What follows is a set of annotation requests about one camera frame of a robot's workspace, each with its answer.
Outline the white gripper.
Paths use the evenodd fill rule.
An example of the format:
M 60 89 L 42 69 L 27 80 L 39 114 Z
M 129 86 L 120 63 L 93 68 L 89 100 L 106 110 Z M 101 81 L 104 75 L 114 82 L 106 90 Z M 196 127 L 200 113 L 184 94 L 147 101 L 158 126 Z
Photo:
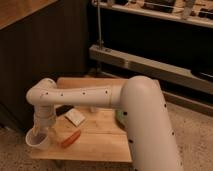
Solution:
M 55 124 L 55 109 L 53 106 L 35 106 L 34 107 L 34 125 L 32 128 L 33 135 L 39 133 L 40 127 L 48 127 L 47 133 L 51 140 L 56 138 L 56 130 L 53 127 Z

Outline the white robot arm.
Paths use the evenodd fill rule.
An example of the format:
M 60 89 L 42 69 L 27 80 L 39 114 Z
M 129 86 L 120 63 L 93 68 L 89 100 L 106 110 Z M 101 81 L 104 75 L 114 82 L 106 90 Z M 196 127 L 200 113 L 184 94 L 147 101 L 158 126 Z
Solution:
M 135 171 L 184 171 L 175 133 L 161 88 L 146 76 L 134 76 L 121 85 L 61 89 L 50 78 L 26 93 L 34 106 L 34 124 L 55 123 L 56 105 L 119 109 Z

